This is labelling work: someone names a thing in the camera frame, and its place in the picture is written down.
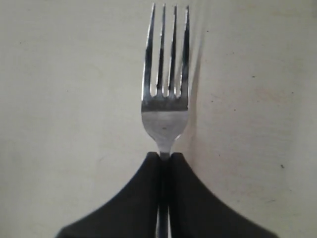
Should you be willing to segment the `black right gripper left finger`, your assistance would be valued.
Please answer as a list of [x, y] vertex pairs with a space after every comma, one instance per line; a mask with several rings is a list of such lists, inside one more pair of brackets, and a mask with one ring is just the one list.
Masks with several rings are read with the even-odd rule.
[[161, 160], [149, 152], [128, 184], [106, 204], [65, 226], [58, 238], [154, 238], [161, 194]]

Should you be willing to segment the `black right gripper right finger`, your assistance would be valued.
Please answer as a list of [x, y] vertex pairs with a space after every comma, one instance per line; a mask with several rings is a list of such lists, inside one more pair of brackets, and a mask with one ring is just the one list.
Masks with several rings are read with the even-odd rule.
[[167, 163], [168, 203], [173, 238], [275, 238], [217, 198], [181, 153]]

